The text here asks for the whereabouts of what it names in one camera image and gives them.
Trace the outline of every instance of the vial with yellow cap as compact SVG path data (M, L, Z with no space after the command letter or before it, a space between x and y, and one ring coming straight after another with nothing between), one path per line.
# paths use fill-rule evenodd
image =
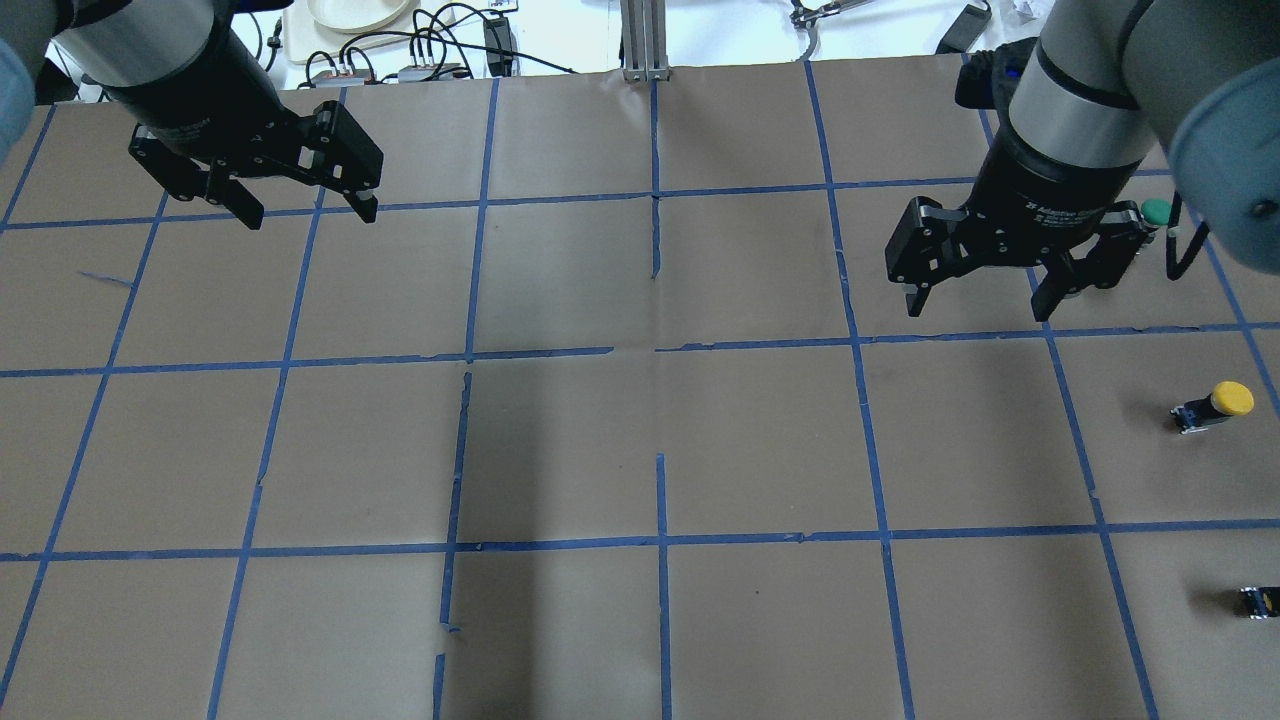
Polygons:
M1184 436L1207 430L1210 425L1253 411L1253 393L1240 383L1217 383L1203 400L1192 400L1170 410L1179 432Z

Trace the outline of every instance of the bolt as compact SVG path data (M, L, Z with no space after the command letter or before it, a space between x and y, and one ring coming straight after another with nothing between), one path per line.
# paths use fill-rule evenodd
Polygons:
M1280 205L1276 205L1275 200L1262 200L1249 213L1254 218L1268 218L1275 215L1276 210L1280 210Z

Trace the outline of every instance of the green bottle cap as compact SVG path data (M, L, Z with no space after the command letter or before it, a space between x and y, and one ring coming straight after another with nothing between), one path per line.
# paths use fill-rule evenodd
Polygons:
M1170 215L1174 214L1174 206L1169 204L1167 200L1160 200L1158 197L1152 197L1151 200L1142 204L1142 217L1148 223L1165 227L1169 224Z

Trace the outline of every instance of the yellow cap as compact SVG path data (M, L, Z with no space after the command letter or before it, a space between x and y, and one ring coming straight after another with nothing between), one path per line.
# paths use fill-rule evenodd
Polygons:
M1248 415L1253 413L1253 393L1240 383L1230 380L1217 383L1210 398L1213 402L1213 407L1226 415Z

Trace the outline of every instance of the metal post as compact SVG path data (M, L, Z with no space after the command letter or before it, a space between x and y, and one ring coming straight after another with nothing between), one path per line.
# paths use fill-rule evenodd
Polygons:
M622 74L627 82L671 77L666 0L622 0Z

